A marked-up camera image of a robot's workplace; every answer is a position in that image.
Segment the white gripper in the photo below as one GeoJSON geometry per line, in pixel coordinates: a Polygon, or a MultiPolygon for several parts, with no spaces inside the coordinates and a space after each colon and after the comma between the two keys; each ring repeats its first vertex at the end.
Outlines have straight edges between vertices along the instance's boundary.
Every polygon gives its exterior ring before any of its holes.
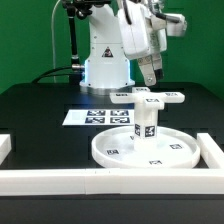
{"type": "Polygon", "coordinates": [[[165,29],[154,30],[147,7],[130,0],[122,0],[117,17],[126,57],[139,58],[137,62],[145,85],[155,85],[156,79],[164,77],[160,52],[167,49],[165,29]]]}

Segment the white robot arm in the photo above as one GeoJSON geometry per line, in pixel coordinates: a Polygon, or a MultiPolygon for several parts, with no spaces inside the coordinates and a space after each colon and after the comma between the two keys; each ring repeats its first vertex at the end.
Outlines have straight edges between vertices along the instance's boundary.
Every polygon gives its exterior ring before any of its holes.
{"type": "Polygon", "coordinates": [[[90,54],[80,89],[107,95],[135,85],[130,62],[135,60],[146,85],[163,75],[161,53],[167,48],[164,15],[157,0],[117,0],[118,10],[94,6],[89,17],[90,54]]]}

